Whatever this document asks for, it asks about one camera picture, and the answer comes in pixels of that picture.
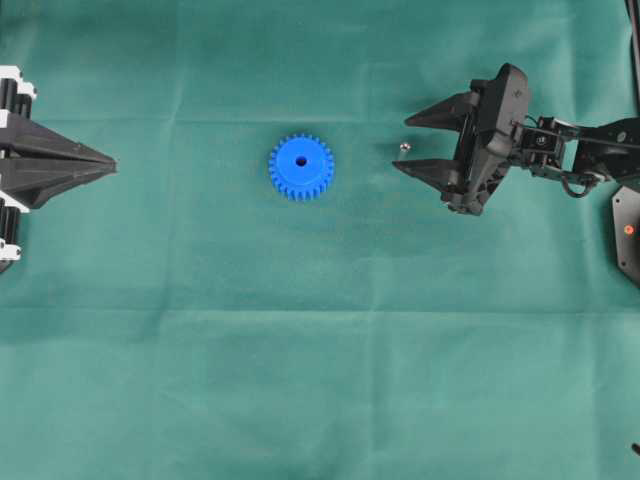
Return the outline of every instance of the gear teeth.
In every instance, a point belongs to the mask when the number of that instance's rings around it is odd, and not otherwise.
[[[324,154],[324,165],[322,166],[322,169],[324,171],[322,172],[322,176],[311,181],[309,184],[302,183],[304,175],[300,178],[299,185],[298,183],[296,183],[296,181],[291,182],[285,180],[278,168],[279,162],[282,161],[279,158],[279,155],[283,151],[285,145],[294,139],[305,139],[310,142],[314,142],[321,147],[321,151]],[[271,177],[271,183],[280,194],[295,202],[307,202],[317,198],[318,196],[326,192],[333,179],[334,170],[335,163],[333,152],[331,151],[331,149],[319,137],[311,135],[309,133],[296,132],[287,135],[279,141],[278,145],[271,150],[269,155],[268,171],[269,176]]]

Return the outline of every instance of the robotic arm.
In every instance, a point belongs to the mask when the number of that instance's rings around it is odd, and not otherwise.
[[[0,273],[22,256],[22,214],[116,171],[111,157],[31,121],[36,97],[17,67],[0,67]]]
[[[591,128],[540,117],[535,126],[528,126],[530,101],[527,76],[505,64],[494,80],[473,80],[470,91],[406,120],[409,126],[459,132],[453,160],[406,160],[394,165],[438,190],[450,210],[470,215],[482,214],[512,166],[560,182],[574,198],[610,180],[640,191],[640,162],[634,158],[640,154],[640,118]],[[574,140],[576,158],[567,171],[565,144]]]

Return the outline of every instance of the blue gear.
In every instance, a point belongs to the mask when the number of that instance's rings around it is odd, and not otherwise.
[[[333,154],[319,138],[302,133],[287,137],[271,152],[273,186],[290,200],[312,200],[333,180]]]

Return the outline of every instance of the green fabric surface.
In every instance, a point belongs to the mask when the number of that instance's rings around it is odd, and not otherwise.
[[[634,116],[614,0],[13,0],[33,119],[119,174],[27,216],[0,278],[0,479],[631,479],[640,295],[587,199],[512,170],[480,218],[393,169],[403,119],[529,76]],[[330,190],[270,184],[285,135]]]

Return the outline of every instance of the small screw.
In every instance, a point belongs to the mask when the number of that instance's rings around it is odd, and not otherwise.
[[[400,144],[400,151],[398,152],[398,161],[401,162],[404,160],[409,152],[411,151],[411,144],[408,142],[403,142]]]

